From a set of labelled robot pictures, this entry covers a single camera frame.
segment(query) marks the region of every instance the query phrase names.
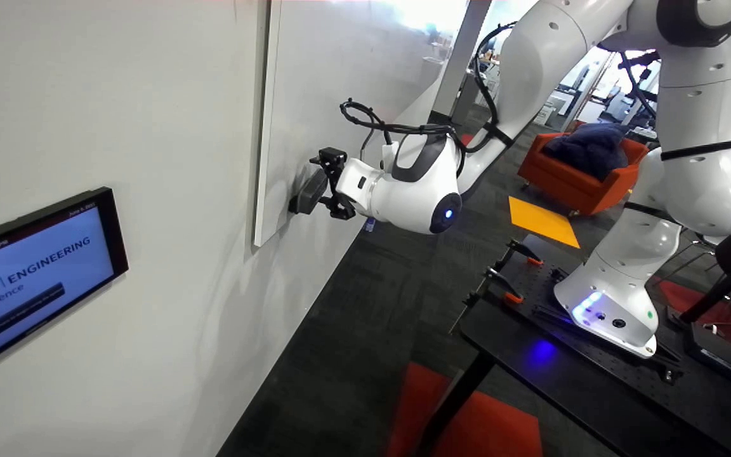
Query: desk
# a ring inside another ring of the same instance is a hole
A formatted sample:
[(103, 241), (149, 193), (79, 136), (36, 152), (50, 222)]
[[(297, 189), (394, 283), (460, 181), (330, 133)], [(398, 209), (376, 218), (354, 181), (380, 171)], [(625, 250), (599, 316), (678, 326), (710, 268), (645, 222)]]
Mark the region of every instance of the desk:
[(460, 332), (477, 356), (441, 400), (422, 454), (494, 367), (620, 454), (731, 454), (731, 381), (687, 358), (683, 335), (668, 326), (659, 340), (686, 374), (675, 383), (556, 321), (549, 304), (551, 270), (570, 270), (578, 255), (532, 237), (526, 243), (545, 268), (512, 259), (505, 274), (526, 302), (514, 311), (486, 289), (462, 321)]

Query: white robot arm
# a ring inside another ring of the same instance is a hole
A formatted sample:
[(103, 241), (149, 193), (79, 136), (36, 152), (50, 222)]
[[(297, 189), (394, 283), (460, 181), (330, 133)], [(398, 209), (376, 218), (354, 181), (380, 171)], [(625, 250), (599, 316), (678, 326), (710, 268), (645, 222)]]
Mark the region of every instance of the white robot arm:
[(456, 202), (535, 117), (590, 45), (622, 31), (627, 45), (663, 56), (656, 136), (663, 150), (617, 227), (583, 268), (556, 285), (573, 322), (622, 350), (656, 350), (645, 283), (675, 255), (679, 227), (731, 233), (731, 0), (541, 0), (499, 51), (499, 120), (462, 158), (451, 136), (411, 136), (394, 169), (346, 160), (338, 202), (394, 227), (439, 233)]

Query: screen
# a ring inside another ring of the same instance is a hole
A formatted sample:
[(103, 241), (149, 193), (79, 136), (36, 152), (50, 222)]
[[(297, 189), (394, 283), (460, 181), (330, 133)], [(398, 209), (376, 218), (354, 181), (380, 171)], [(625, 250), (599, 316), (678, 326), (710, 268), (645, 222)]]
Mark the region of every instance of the screen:
[(89, 204), (0, 241), (0, 350), (115, 278), (102, 210)]

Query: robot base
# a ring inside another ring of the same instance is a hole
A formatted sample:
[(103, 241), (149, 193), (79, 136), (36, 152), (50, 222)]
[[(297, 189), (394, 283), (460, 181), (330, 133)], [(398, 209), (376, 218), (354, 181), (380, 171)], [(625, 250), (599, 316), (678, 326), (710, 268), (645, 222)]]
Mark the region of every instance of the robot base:
[(640, 285), (588, 283), (585, 268), (552, 288), (552, 297), (570, 316), (573, 326), (632, 353), (651, 358), (656, 353), (656, 317), (655, 308)]

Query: display screen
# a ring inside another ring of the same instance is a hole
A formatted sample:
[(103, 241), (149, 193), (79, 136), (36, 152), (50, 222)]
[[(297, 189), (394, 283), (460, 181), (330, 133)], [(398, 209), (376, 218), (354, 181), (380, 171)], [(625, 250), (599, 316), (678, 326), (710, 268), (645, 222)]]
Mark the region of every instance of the display screen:
[(112, 193), (102, 197), (0, 233), (0, 350), (127, 270), (115, 205), (102, 205)]

